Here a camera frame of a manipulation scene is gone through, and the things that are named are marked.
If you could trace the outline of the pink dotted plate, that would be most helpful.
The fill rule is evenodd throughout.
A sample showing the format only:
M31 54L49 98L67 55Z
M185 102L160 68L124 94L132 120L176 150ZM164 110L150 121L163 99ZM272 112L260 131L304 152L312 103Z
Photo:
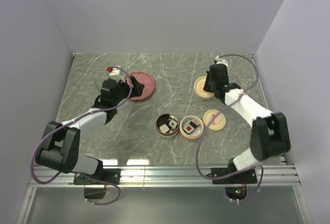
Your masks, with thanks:
M155 80L148 73L137 71L129 73L129 76L134 76L139 83L144 85L143 94L140 97L130 99L131 101L143 101L151 96L155 90Z

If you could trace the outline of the pale sushi roll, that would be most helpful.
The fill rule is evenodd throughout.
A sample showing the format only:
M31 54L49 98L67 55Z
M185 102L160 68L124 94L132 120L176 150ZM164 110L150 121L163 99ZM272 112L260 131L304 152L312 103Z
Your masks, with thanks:
M170 131L170 128L166 124L163 124L159 127L159 130L161 133L167 133Z

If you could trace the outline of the orange sushi roll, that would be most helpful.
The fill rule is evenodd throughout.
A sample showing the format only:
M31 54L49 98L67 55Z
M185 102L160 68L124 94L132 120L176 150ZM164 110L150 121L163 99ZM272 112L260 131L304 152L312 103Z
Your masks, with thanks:
M191 120L191 121L189 122L189 124L190 124L192 127L194 127L194 128L196 128L196 127L198 127L198 126L200 125L199 122L196 121L196 120Z

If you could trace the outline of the red sushi roll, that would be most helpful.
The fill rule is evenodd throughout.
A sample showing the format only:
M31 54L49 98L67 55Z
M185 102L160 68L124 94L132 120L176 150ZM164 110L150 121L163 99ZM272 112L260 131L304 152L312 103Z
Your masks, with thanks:
M183 127L183 131L186 134L190 135L191 133L193 133L194 127L192 127L191 125L188 124L188 125L186 125L186 126Z

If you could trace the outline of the metal serving tongs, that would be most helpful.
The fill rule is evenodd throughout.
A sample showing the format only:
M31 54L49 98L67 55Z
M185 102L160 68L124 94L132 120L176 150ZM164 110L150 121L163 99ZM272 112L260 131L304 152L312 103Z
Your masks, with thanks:
M100 86L96 83L96 81L93 81L93 82L94 82L94 84L95 84L97 90L98 90L99 92L101 92Z

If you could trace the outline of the black spiky sea cucumber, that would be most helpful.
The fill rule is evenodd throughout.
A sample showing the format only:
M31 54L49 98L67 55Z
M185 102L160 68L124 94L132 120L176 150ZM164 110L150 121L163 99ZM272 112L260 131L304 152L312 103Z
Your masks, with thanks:
M168 120L169 120L169 117L168 116L160 116L157 120L157 123L159 125L164 125L164 124L167 124L168 123Z

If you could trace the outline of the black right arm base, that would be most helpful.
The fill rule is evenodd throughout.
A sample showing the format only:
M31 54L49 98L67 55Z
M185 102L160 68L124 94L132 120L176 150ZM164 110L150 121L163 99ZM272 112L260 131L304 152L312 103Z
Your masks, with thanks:
M241 201L246 201L255 194L259 190L261 182L257 179L257 171L255 168L224 178L225 175L236 171L238 171L238 169L235 167L234 159L232 158L228 161L226 168L213 167L206 177L212 178L213 185L227 185L227 187L224 188L226 197L229 201L236 201L238 204ZM248 193L249 184L257 185L251 194Z

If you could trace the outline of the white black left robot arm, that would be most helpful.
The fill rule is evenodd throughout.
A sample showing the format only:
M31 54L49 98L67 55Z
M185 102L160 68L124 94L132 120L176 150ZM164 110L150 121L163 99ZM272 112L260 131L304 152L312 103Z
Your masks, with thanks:
M99 159L79 153L80 140L94 129L109 123L117 108L132 97L142 95L144 85L134 76L116 81L103 81L100 94L84 114L63 123L52 121L47 124L43 138L35 148L30 162L32 178L39 184L34 173L34 164L56 170L58 173L76 172L91 183L103 182L106 172Z

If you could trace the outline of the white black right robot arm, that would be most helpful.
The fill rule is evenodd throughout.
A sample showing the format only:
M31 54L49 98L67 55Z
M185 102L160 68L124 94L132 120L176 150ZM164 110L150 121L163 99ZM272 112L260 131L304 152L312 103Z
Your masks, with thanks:
M245 169L291 149L285 115L262 107L238 84L230 83L227 65L217 63L209 67L203 90L235 110L252 128L249 148L234 157L234 165L227 170L231 181L240 182L245 177Z

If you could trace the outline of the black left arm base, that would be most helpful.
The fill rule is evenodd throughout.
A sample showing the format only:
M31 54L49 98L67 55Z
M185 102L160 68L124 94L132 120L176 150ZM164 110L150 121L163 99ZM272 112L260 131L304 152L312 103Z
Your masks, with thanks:
M113 186L118 190L116 197L109 202L98 202L95 205L106 205L113 203L121 196L119 188L121 169L98 169L94 174L76 173L73 185L84 187L84 198L92 203L93 200L104 200L107 193L110 193L108 186Z

